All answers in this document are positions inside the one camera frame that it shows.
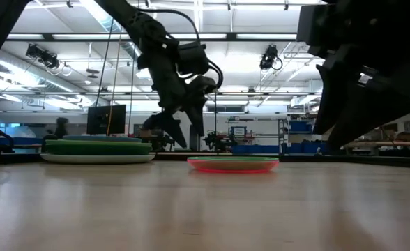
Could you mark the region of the person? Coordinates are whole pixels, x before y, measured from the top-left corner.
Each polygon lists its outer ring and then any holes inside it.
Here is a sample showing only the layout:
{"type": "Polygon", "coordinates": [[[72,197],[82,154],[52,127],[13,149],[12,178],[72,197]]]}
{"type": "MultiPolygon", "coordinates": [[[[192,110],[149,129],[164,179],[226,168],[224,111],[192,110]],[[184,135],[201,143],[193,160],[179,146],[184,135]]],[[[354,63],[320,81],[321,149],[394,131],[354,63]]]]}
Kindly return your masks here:
{"type": "Polygon", "coordinates": [[[64,117],[59,117],[56,119],[56,130],[54,134],[58,139],[62,139],[64,136],[68,135],[68,131],[66,129],[68,122],[69,120],[64,117]]]}

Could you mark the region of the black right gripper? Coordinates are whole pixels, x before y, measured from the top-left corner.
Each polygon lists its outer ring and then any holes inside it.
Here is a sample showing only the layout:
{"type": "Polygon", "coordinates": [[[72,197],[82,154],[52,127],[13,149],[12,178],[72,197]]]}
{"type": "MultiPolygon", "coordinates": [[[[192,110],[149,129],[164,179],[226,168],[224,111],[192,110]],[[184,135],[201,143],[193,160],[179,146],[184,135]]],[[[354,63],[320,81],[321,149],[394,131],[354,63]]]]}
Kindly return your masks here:
{"type": "Polygon", "coordinates": [[[323,0],[315,7],[323,91],[314,133],[330,150],[410,113],[410,0],[323,0]],[[365,86],[348,83],[380,73],[365,86]]]}

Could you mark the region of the long blue storage bin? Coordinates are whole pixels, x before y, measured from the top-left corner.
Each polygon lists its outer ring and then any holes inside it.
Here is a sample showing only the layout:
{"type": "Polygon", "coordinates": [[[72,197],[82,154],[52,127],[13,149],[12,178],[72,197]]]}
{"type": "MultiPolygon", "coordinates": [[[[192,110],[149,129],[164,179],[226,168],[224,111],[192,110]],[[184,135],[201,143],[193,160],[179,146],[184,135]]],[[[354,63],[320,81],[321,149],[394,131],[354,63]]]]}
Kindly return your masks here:
{"type": "Polygon", "coordinates": [[[255,154],[255,153],[268,153],[268,154],[295,154],[295,153],[316,153],[317,149],[324,150],[326,148],[325,143],[321,142],[304,142],[304,143],[291,143],[288,146],[286,143],[279,145],[237,145],[231,148],[233,154],[255,154]]]}

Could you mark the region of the green large plate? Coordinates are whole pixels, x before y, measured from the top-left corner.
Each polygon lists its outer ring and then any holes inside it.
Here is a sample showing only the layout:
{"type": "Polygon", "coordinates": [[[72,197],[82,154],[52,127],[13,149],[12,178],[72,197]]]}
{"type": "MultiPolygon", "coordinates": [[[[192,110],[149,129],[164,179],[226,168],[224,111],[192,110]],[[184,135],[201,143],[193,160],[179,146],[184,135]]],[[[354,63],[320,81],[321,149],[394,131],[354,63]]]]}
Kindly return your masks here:
{"type": "Polygon", "coordinates": [[[46,140],[45,150],[55,155],[148,155],[150,143],[46,140]]]}

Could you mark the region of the pink translucent small plate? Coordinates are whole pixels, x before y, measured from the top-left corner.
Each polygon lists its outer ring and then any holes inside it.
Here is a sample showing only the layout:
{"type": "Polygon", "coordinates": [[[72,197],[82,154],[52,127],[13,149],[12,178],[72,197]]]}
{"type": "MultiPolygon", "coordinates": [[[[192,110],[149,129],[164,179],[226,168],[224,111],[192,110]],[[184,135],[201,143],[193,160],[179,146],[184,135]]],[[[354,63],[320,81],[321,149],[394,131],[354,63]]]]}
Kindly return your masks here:
{"type": "Polygon", "coordinates": [[[199,172],[228,174],[258,174],[278,166],[277,158],[188,158],[188,163],[199,172]]]}

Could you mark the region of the black computer monitor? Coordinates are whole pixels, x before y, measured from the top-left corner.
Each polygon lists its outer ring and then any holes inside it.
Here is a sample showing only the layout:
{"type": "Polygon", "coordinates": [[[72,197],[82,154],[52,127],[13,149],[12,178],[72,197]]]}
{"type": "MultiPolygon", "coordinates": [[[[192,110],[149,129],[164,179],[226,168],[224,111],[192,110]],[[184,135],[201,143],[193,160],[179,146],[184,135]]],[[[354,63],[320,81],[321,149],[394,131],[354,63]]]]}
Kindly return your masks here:
{"type": "Polygon", "coordinates": [[[89,135],[123,134],[125,124],[125,105],[88,108],[86,133],[89,135]]]}

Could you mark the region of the small black robot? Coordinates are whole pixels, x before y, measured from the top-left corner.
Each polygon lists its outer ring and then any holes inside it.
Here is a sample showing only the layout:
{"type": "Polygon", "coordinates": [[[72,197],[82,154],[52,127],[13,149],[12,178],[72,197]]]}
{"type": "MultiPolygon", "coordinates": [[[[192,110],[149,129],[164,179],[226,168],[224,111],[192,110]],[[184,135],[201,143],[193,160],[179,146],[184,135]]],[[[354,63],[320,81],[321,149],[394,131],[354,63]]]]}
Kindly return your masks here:
{"type": "Polygon", "coordinates": [[[207,134],[204,142],[209,150],[214,152],[231,152],[232,148],[238,144],[233,135],[219,134],[216,131],[207,134]]]}

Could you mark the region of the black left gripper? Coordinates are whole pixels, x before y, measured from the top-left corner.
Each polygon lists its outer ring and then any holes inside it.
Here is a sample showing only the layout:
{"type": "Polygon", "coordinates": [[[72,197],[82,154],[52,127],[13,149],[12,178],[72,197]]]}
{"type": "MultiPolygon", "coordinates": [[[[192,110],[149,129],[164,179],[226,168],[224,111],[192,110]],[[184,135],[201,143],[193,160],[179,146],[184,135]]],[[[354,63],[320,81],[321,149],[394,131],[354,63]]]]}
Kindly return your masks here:
{"type": "Polygon", "coordinates": [[[153,82],[152,89],[158,93],[160,107],[166,109],[153,114],[143,123],[143,130],[159,128],[165,131],[182,148],[186,148],[186,140],[180,127],[168,111],[184,110],[197,134],[204,136],[203,107],[207,101],[206,94],[216,89],[215,81],[206,76],[194,78],[185,89],[185,82],[179,77],[176,62],[179,59],[177,40],[167,40],[167,44],[140,38],[137,46],[141,51],[137,59],[139,70],[147,69],[153,82]]]}

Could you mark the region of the overhead light bar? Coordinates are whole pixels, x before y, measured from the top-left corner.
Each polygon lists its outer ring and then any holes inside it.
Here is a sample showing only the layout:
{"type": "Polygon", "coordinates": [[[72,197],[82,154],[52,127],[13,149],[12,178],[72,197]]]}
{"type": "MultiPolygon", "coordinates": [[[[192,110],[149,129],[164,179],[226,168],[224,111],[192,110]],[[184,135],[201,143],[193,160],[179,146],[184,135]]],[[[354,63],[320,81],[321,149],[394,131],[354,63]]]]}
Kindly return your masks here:
{"type": "MultiPolygon", "coordinates": [[[[199,39],[211,42],[236,42],[236,41],[271,41],[293,42],[295,33],[200,33],[199,39]]],[[[105,42],[126,41],[132,39],[126,33],[11,33],[7,41],[46,41],[46,42],[105,42]]]]}

